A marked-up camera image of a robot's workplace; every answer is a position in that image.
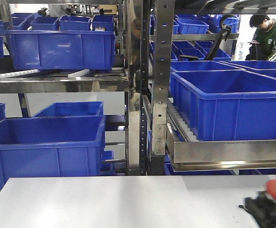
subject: green jacket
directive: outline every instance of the green jacket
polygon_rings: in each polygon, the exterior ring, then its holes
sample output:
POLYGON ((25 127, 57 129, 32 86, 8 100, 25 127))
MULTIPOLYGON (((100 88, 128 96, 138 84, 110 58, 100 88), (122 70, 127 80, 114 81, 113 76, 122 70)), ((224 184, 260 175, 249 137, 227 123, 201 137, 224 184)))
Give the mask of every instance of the green jacket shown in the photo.
POLYGON ((276 21, 268 32, 257 29, 254 39, 264 47, 264 51, 268 54, 268 61, 276 61, 276 21))

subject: black hair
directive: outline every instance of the black hair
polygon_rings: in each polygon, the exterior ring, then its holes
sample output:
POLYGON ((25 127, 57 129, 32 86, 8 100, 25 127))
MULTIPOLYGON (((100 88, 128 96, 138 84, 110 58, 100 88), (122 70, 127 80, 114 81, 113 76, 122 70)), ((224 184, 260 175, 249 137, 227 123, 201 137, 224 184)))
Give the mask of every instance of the black hair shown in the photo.
POLYGON ((266 15, 266 14, 263 14, 263 15, 253 15, 251 18, 250 18, 250 27, 257 27, 258 25, 262 24, 263 21, 267 19, 267 20, 270 20, 269 16, 266 15))

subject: metal shelving rack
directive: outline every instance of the metal shelving rack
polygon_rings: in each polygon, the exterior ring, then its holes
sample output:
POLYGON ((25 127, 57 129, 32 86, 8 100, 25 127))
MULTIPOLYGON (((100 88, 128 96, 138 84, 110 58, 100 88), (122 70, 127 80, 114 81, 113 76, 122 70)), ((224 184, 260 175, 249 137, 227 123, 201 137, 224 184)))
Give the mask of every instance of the metal shelving rack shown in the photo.
MULTIPOLYGON (((190 142, 168 108, 172 40, 203 40, 215 37, 215 34, 172 35, 174 14, 276 14, 276 1, 195 0, 182 2, 181 9, 178 9, 175 0, 155 0, 158 20, 155 35, 149 37, 146 32, 141 33, 142 62, 146 62, 148 58, 146 49, 148 49, 149 40, 156 43, 151 86, 141 83, 141 99, 143 100, 141 120, 147 121, 152 132, 151 149, 146 154, 149 174, 163 174, 166 152, 176 171, 276 167, 276 140, 190 142), (175 130, 180 132, 185 139, 184 142, 178 139, 175 130)), ((144 0, 143 4, 149 6, 150 0, 144 0)), ((141 28, 145 31, 148 26, 149 10, 144 9, 141 15, 143 15, 141 28)), ((141 78, 148 81, 148 72, 141 78)), ((144 131, 143 127, 144 125, 140 126, 140 132, 144 131)), ((141 136, 140 139, 144 140, 140 140, 140 143, 144 145, 146 139, 141 136)))
MULTIPOLYGON (((127 2, 123 0, 0 0, 0 8, 3 21, 11 22, 11 14, 9 4, 11 3, 44 3, 44 4, 118 4, 119 5, 119 15, 118 15, 118 36, 120 41, 120 49, 121 54, 126 54, 128 52, 128 48, 124 49, 123 38, 127 34, 127 24, 126 21, 128 19, 127 15, 123 14, 125 10, 128 9, 127 2)), ((125 160, 115 160, 113 162, 125 162, 126 163, 126 174, 127 175, 137 175, 139 174, 139 164, 138 158, 136 157, 138 150, 131 151, 129 153, 129 147, 131 143, 129 142, 129 132, 130 127, 133 130, 133 126, 135 123, 130 123, 129 118, 131 117, 132 109, 131 104, 133 103, 131 91, 129 90, 129 84, 131 79, 129 78, 129 74, 131 72, 130 69, 122 68, 113 68, 111 73, 100 74, 97 72, 93 72, 91 74, 76 77, 76 78, 68 78, 67 76, 57 73, 56 75, 49 74, 46 75, 46 72, 42 72, 40 76, 36 75, 24 75, 21 77, 12 77, 12 78, 4 78, 0 79, 0 94, 8 94, 8 93, 55 93, 55 92, 124 92, 125 99, 125 115, 124 116, 108 116, 107 118, 107 128, 115 128, 116 126, 125 126, 125 145, 126 145, 126 159, 125 160)), ((139 115, 137 115, 136 120, 134 122, 138 123, 139 115)), ((116 143, 107 143, 108 145, 113 144, 124 144, 124 142, 116 142, 116 143)))

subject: man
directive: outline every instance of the man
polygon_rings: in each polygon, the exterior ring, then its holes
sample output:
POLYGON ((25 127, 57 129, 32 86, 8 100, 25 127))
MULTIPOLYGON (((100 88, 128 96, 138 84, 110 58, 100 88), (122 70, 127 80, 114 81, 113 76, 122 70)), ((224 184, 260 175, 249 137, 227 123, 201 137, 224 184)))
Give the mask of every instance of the man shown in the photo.
POLYGON ((253 15, 249 24, 257 30, 246 60, 276 61, 276 20, 267 15, 253 15))

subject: white table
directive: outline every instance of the white table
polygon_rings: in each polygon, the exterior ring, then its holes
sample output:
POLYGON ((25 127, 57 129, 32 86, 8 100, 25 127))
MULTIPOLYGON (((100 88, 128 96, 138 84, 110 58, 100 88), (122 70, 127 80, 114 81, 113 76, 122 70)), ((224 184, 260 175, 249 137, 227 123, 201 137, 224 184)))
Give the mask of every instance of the white table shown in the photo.
POLYGON ((0 228, 258 228, 238 208, 276 176, 14 178, 0 228))

